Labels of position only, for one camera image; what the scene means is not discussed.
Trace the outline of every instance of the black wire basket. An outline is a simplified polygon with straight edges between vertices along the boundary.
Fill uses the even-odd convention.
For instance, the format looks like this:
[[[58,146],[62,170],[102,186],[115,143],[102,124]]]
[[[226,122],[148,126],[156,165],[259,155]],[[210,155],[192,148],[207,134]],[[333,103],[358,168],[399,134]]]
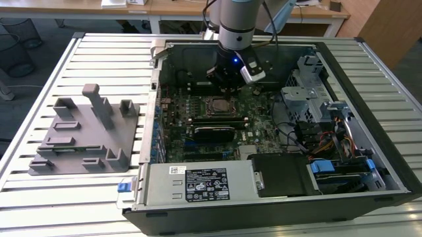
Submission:
[[[0,18],[0,24],[10,34],[18,35],[20,43],[27,49],[36,48],[43,44],[38,29],[31,19]]]
[[[12,78],[23,77],[35,70],[35,64],[19,43],[18,35],[0,35],[0,69]]]

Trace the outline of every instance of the chair leg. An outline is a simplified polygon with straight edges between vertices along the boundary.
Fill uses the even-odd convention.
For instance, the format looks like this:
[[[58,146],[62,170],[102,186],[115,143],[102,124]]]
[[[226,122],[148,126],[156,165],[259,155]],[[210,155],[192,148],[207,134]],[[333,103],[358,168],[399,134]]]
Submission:
[[[66,26],[64,25],[64,19],[55,19],[55,23],[58,24],[59,28],[63,28]]]

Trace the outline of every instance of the white cable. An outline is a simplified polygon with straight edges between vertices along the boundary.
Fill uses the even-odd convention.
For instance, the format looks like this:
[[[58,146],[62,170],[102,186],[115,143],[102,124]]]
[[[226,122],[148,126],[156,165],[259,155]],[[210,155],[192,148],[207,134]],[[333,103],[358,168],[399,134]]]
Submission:
[[[39,88],[44,88],[40,85],[10,85],[8,87],[39,87]]]

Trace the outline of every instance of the power supply label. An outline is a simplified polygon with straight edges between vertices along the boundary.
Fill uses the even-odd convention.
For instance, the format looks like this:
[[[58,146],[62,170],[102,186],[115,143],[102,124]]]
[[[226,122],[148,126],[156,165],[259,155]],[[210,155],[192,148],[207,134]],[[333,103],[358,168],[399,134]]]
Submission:
[[[186,200],[230,200],[226,168],[186,170]]]

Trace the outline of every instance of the barcode sticker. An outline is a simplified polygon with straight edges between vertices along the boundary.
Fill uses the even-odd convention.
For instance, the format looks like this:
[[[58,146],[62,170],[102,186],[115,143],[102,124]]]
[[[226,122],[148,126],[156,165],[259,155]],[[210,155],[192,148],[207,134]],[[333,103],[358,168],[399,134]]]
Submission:
[[[170,174],[184,174],[186,166],[171,166],[170,167]]]

